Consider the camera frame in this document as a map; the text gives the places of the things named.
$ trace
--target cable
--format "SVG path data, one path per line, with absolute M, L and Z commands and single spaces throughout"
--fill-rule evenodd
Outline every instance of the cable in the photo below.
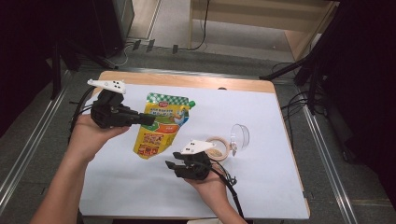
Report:
M 232 178 L 230 173 L 218 161 L 213 160 L 213 159 L 210 159 L 210 160 L 214 161 L 217 164 L 217 166 L 220 168 L 220 170 L 225 174 L 227 181 L 230 182 L 230 184 L 232 186 L 234 186 L 237 182 L 235 176 Z
M 233 195 L 233 201 L 235 202 L 236 209 L 238 210 L 239 216 L 244 218 L 244 213 L 242 212 L 241 204 L 239 203 L 239 200 L 238 200 L 238 195 L 237 195 L 236 191 L 233 189 L 233 186 L 231 185 L 231 183 L 226 179 L 226 177 L 224 177 L 224 175 L 219 173 L 219 171 L 217 171 L 213 167 L 209 167 L 209 166 L 207 166 L 203 163 L 200 163 L 198 161 L 193 161 L 192 163 L 204 166 L 206 169 L 210 169 L 211 171 L 213 171 L 213 173 L 215 173 L 216 175 L 218 175 L 220 177 L 221 181 L 225 184 L 225 186 L 227 186 L 228 190 Z
M 123 63 L 113 63 L 113 62 L 111 62 L 109 59 L 104 59 L 104 60 L 106 60 L 108 63 L 113 64 L 114 66 L 123 66 L 123 65 L 125 65 L 126 63 L 128 63 L 128 59 L 129 59 L 128 55 L 126 54 L 126 50 L 127 50 L 129 47 L 131 47 L 131 46 L 133 46 L 133 44 L 128 45 L 128 46 L 126 46 L 126 47 L 123 49 L 123 52 L 124 52 L 124 55 L 125 55 L 125 62 L 123 62 Z
M 76 110 L 75 110 L 75 113 L 74 113 L 74 115 L 73 115 L 73 117 L 72 117 L 72 120 L 71 120 L 71 124 L 70 124 L 70 133 L 73 132 L 74 127 L 76 126 L 76 122 L 77 122 L 78 116 L 79 116 L 82 112 L 84 112 L 84 111 L 87 110 L 87 109 L 85 109 L 85 110 L 83 110 L 83 111 L 81 112 L 81 108 L 82 108 L 82 105 L 83 105 L 84 102 L 85 102 L 85 99 L 87 98 L 88 94 L 90 94 L 90 92 L 93 91 L 94 89 L 95 89 L 95 87 L 90 87 L 89 89 L 87 89 L 87 90 L 85 91 L 85 93 L 82 95 L 81 99 L 79 100 L 78 105 L 77 105 Z
M 197 49 L 200 48 L 200 47 L 204 44 L 204 42 L 205 42 L 205 39 L 206 39 L 207 12 L 209 11 L 209 3 L 210 3 L 210 0 L 207 0 L 207 2 L 206 2 L 206 13 L 205 13 L 205 22 L 204 22 L 204 37 L 203 37 L 203 39 L 202 39 L 202 41 L 201 41 L 201 44 L 200 44 L 198 47 L 196 47 L 196 48 L 193 48 L 193 49 L 186 49 L 186 50 L 197 50 Z
M 202 33 L 204 33 L 204 27 L 202 26 L 202 20 L 199 20 L 199 25 L 201 27 L 201 31 Z M 203 49 L 203 51 L 205 51 L 207 49 L 207 44 L 205 43 L 205 48 Z
M 286 64 L 286 63 L 276 63 L 276 64 L 274 64 L 274 66 L 271 68 L 271 72 L 274 73 L 274 69 L 275 69 L 278 65 L 281 65 L 281 64 Z
M 291 128 L 290 117 L 291 117 L 292 115 L 298 113 L 302 108 L 301 108 L 301 107 L 296 107 L 296 108 L 297 108 L 297 111 L 295 111 L 296 108 L 293 108 L 292 110 L 290 110 L 290 107 L 291 107 L 291 106 L 294 106 L 294 105 L 302 105 L 302 106 L 306 105 L 308 99 L 300 99 L 300 100 L 297 100 L 297 101 L 294 101 L 294 102 L 293 102 L 293 100 L 294 100 L 296 97 L 298 97 L 298 96 L 300 96 L 300 95 L 302 95 L 302 94 L 306 94 L 306 93 L 308 93 L 308 92 L 309 92 L 309 91 L 302 91 L 302 92 L 297 93 L 296 95 L 294 95 L 293 97 L 291 97 L 291 99 L 289 100 L 289 103 L 288 103 L 287 105 L 284 105 L 284 106 L 281 106 L 281 107 L 280 107 L 281 110 L 287 109 L 287 114 L 286 114 L 286 116 L 285 116 L 283 119 L 284 119 L 285 121 L 287 121 L 287 122 L 288 122 L 288 125 L 289 125 L 289 134 L 290 134 L 290 145 L 291 145 L 291 150 L 294 150 L 294 136 L 293 136 L 293 129 Z M 316 105 L 321 105 L 319 102 L 320 102 L 320 100 L 315 100 L 315 101 L 314 101 L 314 103 L 315 103 Z

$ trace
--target white tabletop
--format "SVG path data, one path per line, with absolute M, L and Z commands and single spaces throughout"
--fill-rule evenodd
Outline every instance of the white tabletop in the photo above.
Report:
M 274 93 L 128 84 L 122 103 L 143 112 L 149 92 L 186 96 L 196 106 L 173 145 L 149 160 L 133 152 L 139 125 L 108 141 L 87 170 L 80 202 L 84 216 L 213 217 L 195 189 L 177 178 L 165 161 L 180 164 L 172 153 L 180 151 L 191 139 L 230 139 L 231 128 L 239 123 L 249 129 L 250 143 L 235 157 L 230 155 L 224 166 L 236 176 L 234 189 L 245 218 L 309 218 Z M 231 193 L 229 199 L 233 205 Z

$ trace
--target hand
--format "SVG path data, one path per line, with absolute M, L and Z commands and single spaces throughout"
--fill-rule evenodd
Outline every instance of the hand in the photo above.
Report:
M 198 191 L 202 200 L 204 200 L 206 205 L 209 206 L 213 211 L 215 211 L 218 206 L 228 203 L 225 184 L 213 171 L 209 173 L 205 180 L 184 180 L 191 184 Z
M 128 130 L 129 127 L 101 129 L 91 119 L 91 115 L 80 115 L 72 132 L 67 154 L 88 163 L 108 139 Z

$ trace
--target finger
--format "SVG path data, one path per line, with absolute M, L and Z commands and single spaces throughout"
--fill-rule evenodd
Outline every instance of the finger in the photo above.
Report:
M 93 122 L 93 120 L 91 119 L 91 115 L 89 115 L 89 114 L 78 115 L 76 125 L 77 124 L 90 124 L 91 125 L 92 122 Z
M 184 178 L 184 181 L 186 181 L 187 183 L 189 183 L 191 185 L 198 184 L 198 181 L 197 180 L 193 180 L 193 179 Z
M 126 133 L 129 130 L 129 127 L 116 127 L 110 128 L 106 130 L 106 137 L 108 139 L 118 136 L 122 133 Z

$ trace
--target food pouch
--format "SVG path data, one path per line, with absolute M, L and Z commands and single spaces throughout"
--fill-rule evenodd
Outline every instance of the food pouch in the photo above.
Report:
M 189 119 L 189 110 L 194 105 L 195 102 L 189 102 L 187 97 L 149 93 L 144 113 L 156 118 L 151 126 L 140 126 L 134 152 L 146 160 L 164 152 L 172 145 L 179 128 Z

